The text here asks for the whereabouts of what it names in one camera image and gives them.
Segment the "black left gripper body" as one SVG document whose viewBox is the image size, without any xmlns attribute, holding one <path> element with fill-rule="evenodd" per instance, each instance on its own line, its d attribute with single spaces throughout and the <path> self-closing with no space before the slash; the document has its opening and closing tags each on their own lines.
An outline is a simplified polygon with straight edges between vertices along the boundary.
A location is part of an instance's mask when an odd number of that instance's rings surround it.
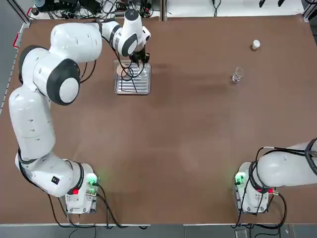
<svg viewBox="0 0 317 238">
<path fill-rule="evenodd" d="M 142 49 L 135 50 L 132 56 L 136 59 L 144 59 L 146 57 L 146 47 L 142 47 Z"/>
</svg>

